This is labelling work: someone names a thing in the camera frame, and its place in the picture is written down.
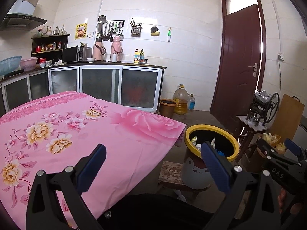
metal screw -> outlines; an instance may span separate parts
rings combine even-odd
[[[112,216],[111,211],[108,210],[108,211],[104,212],[104,216],[105,216],[107,219],[110,219],[111,216]]]
[[[265,176],[269,176],[270,175],[270,172],[268,170],[264,170],[262,171],[262,173],[265,175]]]
[[[65,172],[66,173],[70,173],[70,172],[72,172],[74,170],[74,167],[73,166],[67,166],[66,168],[65,168]]]
[[[237,172],[241,172],[241,171],[242,171],[242,167],[239,166],[239,165],[234,166],[233,169],[234,169],[235,171],[237,171]]]
[[[42,176],[44,174],[44,171],[43,170],[39,170],[36,174],[37,174],[37,176]]]

red can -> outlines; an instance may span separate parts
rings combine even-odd
[[[39,63],[41,64],[41,63],[46,63],[46,58],[40,58],[39,59]]]

cutting board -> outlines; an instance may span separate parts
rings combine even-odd
[[[270,133],[280,135],[280,142],[292,140],[304,111],[304,105],[296,98],[284,94]]]

black pants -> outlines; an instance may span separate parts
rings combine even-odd
[[[161,194],[126,196],[109,211],[97,219],[104,230],[201,230],[213,215]]]

blue gripper pad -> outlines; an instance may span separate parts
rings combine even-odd
[[[209,142],[204,142],[201,145],[201,157],[206,164],[212,178],[214,179],[215,184],[219,191],[228,193],[231,191],[230,187],[230,173],[226,170],[226,167],[220,161],[221,159],[228,160],[226,157],[219,156],[217,152],[212,148]]]
[[[289,138],[284,141],[284,144],[295,156],[300,156],[300,147],[293,143]]]
[[[76,189],[80,195],[88,191],[105,159],[106,148],[102,144],[98,144],[95,150],[84,158],[86,164],[78,174],[76,181]]]

